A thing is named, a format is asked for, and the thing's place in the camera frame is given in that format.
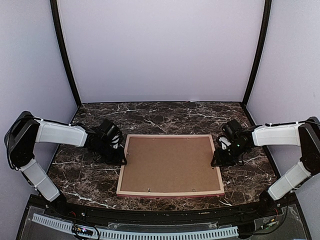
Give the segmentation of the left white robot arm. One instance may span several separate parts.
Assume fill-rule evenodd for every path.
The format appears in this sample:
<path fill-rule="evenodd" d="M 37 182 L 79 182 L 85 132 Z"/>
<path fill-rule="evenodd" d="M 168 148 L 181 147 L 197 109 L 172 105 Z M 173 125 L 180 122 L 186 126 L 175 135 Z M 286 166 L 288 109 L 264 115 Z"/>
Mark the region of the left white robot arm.
<path fill-rule="evenodd" d="M 65 203 L 62 191 L 39 163 L 36 145 L 44 143 L 84 148 L 100 156 L 103 163 L 121 166 L 127 164 L 123 139 L 120 128 L 108 119 L 98 126 L 88 127 L 82 123 L 62 123 L 36 117 L 25 110 L 5 134 L 4 145 L 9 167 L 19 171 L 30 186 L 51 203 L 50 208 L 58 217 L 67 218 L 71 208 Z"/>

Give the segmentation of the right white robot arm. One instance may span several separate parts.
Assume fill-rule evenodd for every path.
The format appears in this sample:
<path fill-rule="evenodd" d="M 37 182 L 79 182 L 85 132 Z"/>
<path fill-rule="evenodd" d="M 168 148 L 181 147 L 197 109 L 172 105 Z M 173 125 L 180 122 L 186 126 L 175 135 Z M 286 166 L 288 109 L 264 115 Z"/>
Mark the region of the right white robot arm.
<path fill-rule="evenodd" d="M 242 156 L 253 148 L 266 147 L 275 160 L 281 176 L 260 195 L 255 213 L 266 217 L 275 208 L 275 201 L 297 190 L 320 172 L 320 121 L 311 116 L 306 120 L 266 123 L 249 128 L 233 119 L 225 123 L 220 146 L 214 151 L 211 166 L 244 165 Z"/>

